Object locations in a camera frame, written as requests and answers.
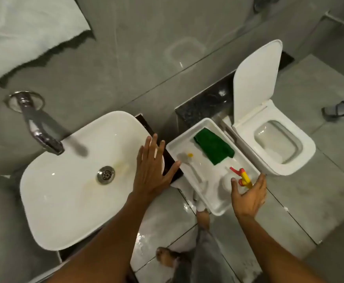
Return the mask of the person's right hand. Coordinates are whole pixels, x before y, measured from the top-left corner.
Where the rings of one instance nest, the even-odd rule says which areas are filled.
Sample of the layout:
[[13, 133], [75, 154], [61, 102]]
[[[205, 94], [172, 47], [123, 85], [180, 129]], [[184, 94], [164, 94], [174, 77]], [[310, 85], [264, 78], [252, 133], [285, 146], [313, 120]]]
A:
[[238, 221], [243, 218], [254, 219], [258, 210], [266, 201], [267, 180], [265, 174], [260, 174], [256, 183], [239, 198], [232, 198], [232, 208]]

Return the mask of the person's left hand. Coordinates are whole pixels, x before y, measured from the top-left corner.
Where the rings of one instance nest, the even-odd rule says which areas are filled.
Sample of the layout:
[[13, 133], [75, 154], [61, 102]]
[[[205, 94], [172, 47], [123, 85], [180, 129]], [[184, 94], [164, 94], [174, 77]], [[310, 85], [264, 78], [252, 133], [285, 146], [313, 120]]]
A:
[[158, 157], [153, 162], [150, 162], [151, 137], [152, 136], [148, 136], [146, 138], [142, 164], [137, 166], [133, 182], [133, 190], [129, 195], [130, 200], [150, 203], [170, 186], [170, 182], [164, 182], [162, 171], [162, 158], [165, 150], [165, 141], [162, 140], [160, 144], [157, 144]]

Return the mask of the person's left forearm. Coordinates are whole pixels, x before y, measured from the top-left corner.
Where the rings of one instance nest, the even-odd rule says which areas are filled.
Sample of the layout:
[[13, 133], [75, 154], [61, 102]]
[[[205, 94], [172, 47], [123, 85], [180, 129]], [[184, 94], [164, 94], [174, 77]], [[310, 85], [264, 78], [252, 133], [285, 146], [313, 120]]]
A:
[[131, 192], [121, 210], [47, 283], [123, 283], [143, 217], [156, 194]]

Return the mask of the person's right forearm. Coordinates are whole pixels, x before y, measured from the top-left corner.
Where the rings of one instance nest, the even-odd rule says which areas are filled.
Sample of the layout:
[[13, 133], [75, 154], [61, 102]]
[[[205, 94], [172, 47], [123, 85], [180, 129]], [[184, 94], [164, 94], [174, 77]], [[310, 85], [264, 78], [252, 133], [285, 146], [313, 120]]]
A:
[[252, 216], [240, 214], [236, 217], [270, 283], [326, 283], [276, 242]]

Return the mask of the white spray bottle yellow trigger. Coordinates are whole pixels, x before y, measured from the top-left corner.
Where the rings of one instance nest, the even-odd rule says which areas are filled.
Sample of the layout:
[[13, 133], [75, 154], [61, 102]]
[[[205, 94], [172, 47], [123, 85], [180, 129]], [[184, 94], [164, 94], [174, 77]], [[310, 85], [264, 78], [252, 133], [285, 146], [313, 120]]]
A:
[[235, 169], [234, 167], [230, 166], [226, 175], [223, 176], [222, 186], [230, 193], [232, 191], [232, 179], [237, 181], [237, 189], [240, 195], [246, 193], [253, 187], [253, 183], [244, 168]]

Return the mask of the white scrub brush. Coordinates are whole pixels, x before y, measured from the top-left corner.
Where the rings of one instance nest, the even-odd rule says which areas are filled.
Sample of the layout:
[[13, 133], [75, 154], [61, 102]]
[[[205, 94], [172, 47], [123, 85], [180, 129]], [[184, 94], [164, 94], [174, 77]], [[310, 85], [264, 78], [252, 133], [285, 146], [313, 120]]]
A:
[[207, 179], [200, 169], [201, 166], [196, 162], [193, 153], [182, 152], [177, 155], [177, 158], [184, 164], [191, 167], [192, 172], [199, 182], [200, 191], [204, 192], [205, 188], [207, 188]]

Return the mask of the chrome sink drain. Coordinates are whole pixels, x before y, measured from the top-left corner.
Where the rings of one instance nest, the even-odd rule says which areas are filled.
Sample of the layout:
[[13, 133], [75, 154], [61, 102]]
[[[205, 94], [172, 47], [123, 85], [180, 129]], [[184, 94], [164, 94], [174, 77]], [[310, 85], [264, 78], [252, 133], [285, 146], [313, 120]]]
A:
[[115, 170], [111, 166], [103, 166], [96, 175], [96, 180], [101, 185], [110, 184], [115, 178]]

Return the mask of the person's right foot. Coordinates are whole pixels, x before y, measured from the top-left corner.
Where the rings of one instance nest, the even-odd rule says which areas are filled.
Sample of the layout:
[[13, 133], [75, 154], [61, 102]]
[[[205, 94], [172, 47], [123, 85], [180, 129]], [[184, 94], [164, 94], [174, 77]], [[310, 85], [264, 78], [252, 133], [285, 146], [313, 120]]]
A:
[[199, 228], [204, 230], [210, 229], [210, 214], [207, 209], [204, 209], [203, 211], [197, 211], [196, 212], [196, 219], [197, 219], [197, 225]]

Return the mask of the person's foot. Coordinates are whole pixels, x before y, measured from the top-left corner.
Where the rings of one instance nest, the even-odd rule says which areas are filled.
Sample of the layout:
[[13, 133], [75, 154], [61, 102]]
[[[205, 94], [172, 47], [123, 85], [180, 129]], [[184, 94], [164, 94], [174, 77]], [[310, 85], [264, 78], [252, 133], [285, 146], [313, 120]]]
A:
[[210, 214], [207, 209], [204, 209], [203, 211], [197, 211], [196, 212], [196, 219], [197, 219], [197, 225], [199, 228], [204, 230], [210, 229]]
[[181, 257], [181, 253], [172, 251], [166, 247], [158, 247], [155, 256], [161, 265], [174, 268]]

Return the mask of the green cleaning cloth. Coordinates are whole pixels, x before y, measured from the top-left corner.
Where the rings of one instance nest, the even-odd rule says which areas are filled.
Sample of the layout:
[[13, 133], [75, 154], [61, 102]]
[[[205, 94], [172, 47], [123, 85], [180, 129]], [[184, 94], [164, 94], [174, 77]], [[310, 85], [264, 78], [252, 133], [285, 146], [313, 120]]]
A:
[[214, 166], [235, 155], [231, 146], [208, 128], [201, 129], [193, 139]]

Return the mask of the white ceramic sink basin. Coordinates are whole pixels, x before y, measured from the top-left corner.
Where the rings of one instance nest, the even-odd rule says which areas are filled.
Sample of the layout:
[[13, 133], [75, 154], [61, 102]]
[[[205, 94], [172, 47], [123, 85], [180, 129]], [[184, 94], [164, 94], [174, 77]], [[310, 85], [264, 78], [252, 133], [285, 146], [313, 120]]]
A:
[[[20, 195], [32, 236], [45, 250], [68, 248], [99, 229], [132, 192], [136, 157], [149, 135], [131, 114], [114, 111], [65, 138], [65, 152], [42, 153], [25, 169]], [[108, 185], [96, 180], [115, 170]]]

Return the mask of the white toilet bowl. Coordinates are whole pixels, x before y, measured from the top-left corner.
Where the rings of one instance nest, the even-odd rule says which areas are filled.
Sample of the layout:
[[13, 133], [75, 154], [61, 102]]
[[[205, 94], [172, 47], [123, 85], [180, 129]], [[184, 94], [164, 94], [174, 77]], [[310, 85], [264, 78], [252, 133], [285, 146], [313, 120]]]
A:
[[316, 145], [301, 128], [268, 100], [241, 122], [226, 116], [221, 120], [235, 144], [261, 172], [288, 176], [314, 156]]

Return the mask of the white toilet lid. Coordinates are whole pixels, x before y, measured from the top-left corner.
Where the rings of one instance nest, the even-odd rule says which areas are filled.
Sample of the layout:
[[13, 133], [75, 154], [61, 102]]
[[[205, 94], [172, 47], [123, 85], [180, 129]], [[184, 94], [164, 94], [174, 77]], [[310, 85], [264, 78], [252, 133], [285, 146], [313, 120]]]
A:
[[234, 124], [241, 123], [272, 97], [282, 50], [282, 41], [273, 40], [250, 54], [236, 69], [233, 78]]

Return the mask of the black sandal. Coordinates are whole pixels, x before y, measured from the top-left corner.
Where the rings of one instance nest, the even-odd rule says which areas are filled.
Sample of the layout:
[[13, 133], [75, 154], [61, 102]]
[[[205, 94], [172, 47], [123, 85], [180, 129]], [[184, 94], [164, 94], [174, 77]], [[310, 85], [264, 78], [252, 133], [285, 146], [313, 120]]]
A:
[[321, 108], [323, 118], [328, 122], [335, 122], [344, 117], [344, 101], [341, 101], [333, 106]]

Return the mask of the chrome wall faucet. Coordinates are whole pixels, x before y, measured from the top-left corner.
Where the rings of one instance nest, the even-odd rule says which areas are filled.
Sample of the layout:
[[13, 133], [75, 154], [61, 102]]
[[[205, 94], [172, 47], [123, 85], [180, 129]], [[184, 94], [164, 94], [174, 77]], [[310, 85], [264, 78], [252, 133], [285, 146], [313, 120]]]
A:
[[46, 102], [40, 94], [34, 91], [16, 91], [5, 98], [5, 104], [9, 109], [23, 114], [29, 133], [44, 150], [55, 155], [61, 155], [65, 151], [62, 142], [53, 138], [43, 127], [38, 112]]

